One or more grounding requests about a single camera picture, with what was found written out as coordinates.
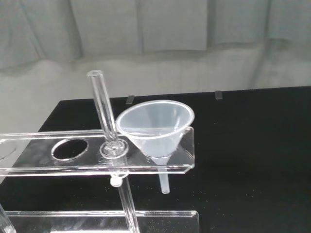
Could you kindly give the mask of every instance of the acrylic shelf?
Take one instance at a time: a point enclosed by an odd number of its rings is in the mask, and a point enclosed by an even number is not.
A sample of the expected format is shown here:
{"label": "acrylic shelf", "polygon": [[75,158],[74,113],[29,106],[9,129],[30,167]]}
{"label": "acrylic shelf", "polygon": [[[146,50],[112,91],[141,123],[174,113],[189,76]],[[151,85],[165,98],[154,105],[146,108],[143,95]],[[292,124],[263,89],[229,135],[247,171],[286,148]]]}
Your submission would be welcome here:
{"label": "acrylic shelf", "polygon": [[[18,233],[129,233],[123,211],[7,211]],[[136,211],[141,232],[198,233],[196,211]]]}
{"label": "acrylic shelf", "polygon": [[[0,152],[1,147],[7,145],[5,152],[7,154],[1,154],[0,176],[184,174],[194,167],[192,127],[186,129],[177,150],[169,158],[160,159],[166,161],[165,165],[159,165],[160,163],[155,163],[154,159],[143,155],[126,137],[119,135],[119,138],[128,142],[128,153],[119,159],[106,159],[99,153],[100,146],[104,142],[102,130],[0,134]],[[87,144],[86,150],[73,159],[59,160],[52,156],[58,145],[65,145],[68,141],[75,140]],[[13,167],[7,167],[5,161],[14,156],[17,152],[14,147],[18,147],[21,142],[29,143]]]}

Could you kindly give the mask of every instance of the vertical rod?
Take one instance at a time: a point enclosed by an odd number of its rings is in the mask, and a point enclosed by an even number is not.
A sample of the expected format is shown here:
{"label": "vertical rod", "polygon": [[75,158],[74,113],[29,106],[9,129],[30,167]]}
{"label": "vertical rod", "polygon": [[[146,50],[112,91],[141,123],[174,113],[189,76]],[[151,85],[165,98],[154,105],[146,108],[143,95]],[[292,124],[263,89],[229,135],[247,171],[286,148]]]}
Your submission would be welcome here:
{"label": "vertical rod", "polygon": [[9,217],[0,205],[0,232],[1,233],[16,233]]}
{"label": "vertical rod", "polygon": [[130,233],[139,233],[139,226],[128,177],[123,178],[123,183],[120,187],[118,187],[118,190],[123,210],[125,212],[127,227]]}
{"label": "vertical rod", "polygon": [[118,135],[103,72],[101,70],[92,70],[87,73],[87,76],[92,83],[94,102],[105,140],[108,145],[114,146],[118,143]]}

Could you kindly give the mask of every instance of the circular hole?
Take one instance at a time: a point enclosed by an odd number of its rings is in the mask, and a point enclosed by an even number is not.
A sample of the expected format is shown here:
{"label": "circular hole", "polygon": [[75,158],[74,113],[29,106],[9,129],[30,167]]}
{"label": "circular hole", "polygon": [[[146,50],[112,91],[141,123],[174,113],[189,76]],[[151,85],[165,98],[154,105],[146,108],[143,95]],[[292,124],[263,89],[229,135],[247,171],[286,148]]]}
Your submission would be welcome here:
{"label": "circular hole", "polygon": [[84,139],[64,139],[53,146],[51,155],[57,160],[69,161],[80,157],[87,149]]}
{"label": "circular hole", "polygon": [[15,142],[0,142],[0,161],[13,154],[16,147]]}

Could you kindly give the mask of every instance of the funnel rim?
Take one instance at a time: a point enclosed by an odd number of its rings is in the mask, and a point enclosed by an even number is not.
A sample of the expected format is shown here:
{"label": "funnel rim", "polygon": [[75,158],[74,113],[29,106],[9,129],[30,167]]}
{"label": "funnel rim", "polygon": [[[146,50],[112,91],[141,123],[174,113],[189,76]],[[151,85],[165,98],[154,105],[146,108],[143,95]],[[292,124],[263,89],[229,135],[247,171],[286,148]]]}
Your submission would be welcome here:
{"label": "funnel rim", "polygon": [[[126,131],[122,130],[120,127],[120,122],[122,120],[122,118],[130,111],[133,111],[137,108],[140,108],[141,106],[146,106],[146,105],[151,105],[151,104],[158,104],[158,103],[167,103],[167,104],[177,104],[183,108],[185,108],[188,112],[189,112],[189,119],[187,121],[186,124],[184,124],[182,127],[180,127],[178,130],[170,132],[170,133],[166,133],[160,136],[150,136],[150,137],[142,137],[142,136],[134,136],[130,133],[127,133]],[[194,111],[192,108],[190,108],[188,105],[182,103],[182,102],[178,102],[178,101],[174,101],[174,100],[152,100],[152,101],[147,101],[147,102],[143,102],[143,103],[139,103],[136,104],[128,109],[126,109],[125,111],[123,111],[116,119],[116,127],[117,130],[124,136],[133,138],[133,139],[144,139],[144,140],[151,140],[151,139],[159,139],[159,138],[164,138],[164,137],[168,137],[170,135],[179,133],[184,131],[192,122],[194,121]]]}

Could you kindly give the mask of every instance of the white knob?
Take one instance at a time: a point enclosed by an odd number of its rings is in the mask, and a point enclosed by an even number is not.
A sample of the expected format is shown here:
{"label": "white knob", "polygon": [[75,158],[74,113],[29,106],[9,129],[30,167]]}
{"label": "white knob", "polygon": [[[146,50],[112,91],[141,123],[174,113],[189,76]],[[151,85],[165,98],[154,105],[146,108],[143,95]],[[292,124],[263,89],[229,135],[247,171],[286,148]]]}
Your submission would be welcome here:
{"label": "white knob", "polygon": [[123,183],[123,180],[122,180],[121,177],[112,176],[112,177],[110,178],[110,184],[111,184],[111,186],[113,186],[113,187],[118,188],[118,187],[120,187],[120,186],[122,185],[122,183]]}

